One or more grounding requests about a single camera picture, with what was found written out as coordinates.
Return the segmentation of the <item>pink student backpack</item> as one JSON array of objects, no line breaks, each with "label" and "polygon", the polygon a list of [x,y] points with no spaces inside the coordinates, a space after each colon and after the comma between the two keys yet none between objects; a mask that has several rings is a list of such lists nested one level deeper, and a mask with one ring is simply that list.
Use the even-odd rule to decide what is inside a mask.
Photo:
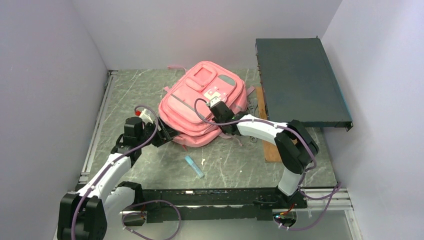
[{"label": "pink student backpack", "polygon": [[158,105],[161,120],[179,132],[173,139],[175,143],[198,148],[216,137],[226,137],[218,126],[210,124],[213,114],[207,104],[218,100],[234,113],[242,112],[255,88],[247,87],[237,74],[214,62],[200,61],[165,90]]}]

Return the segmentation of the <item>light blue eraser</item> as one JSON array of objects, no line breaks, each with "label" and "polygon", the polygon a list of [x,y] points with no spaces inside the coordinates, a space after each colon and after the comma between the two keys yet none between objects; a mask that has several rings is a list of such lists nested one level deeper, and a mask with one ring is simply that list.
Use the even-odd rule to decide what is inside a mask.
[{"label": "light blue eraser", "polygon": [[184,159],[200,179],[205,176],[205,174],[202,172],[202,170],[198,167],[198,165],[193,161],[193,159],[190,156],[187,155],[184,157]]}]

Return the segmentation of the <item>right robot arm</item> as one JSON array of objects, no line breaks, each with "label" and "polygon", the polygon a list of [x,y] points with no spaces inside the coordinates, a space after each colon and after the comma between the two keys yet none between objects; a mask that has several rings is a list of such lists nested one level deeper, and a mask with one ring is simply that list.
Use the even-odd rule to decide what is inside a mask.
[{"label": "right robot arm", "polygon": [[273,122],[247,112],[234,113],[221,100],[212,100],[209,109],[214,124],[225,134],[254,137],[276,146],[285,169],[275,200],[280,207],[289,207],[295,201],[306,171],[317,165],[319,147],[304,125],[298,120]]}]

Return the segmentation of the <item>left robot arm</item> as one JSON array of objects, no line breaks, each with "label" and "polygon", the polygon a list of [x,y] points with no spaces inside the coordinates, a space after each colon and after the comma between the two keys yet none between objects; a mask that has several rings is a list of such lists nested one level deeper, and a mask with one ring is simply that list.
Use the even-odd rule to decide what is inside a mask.
[{"label": "left robot arm", "polygon": [[144,203],[141,184],[123,181],[148,145],[160,147],[179,132],[157,118],[127,118],[108,159],[97,174],[77,192],[66,193],[59,204],[56,237],[59,240],[102,240],[108,221],[125,208],[139,209]]}]

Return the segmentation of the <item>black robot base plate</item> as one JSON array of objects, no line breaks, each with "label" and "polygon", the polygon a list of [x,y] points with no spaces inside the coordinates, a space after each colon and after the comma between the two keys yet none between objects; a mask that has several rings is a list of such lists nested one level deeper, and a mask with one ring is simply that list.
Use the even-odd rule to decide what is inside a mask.
[{"label": "black robot base plate", "polygon": [[300,193],[284,196],[277,187],[144,189],[125,211],[141,212],[147,223],[256,219],[271,221],[280,212],[306,209]]}]

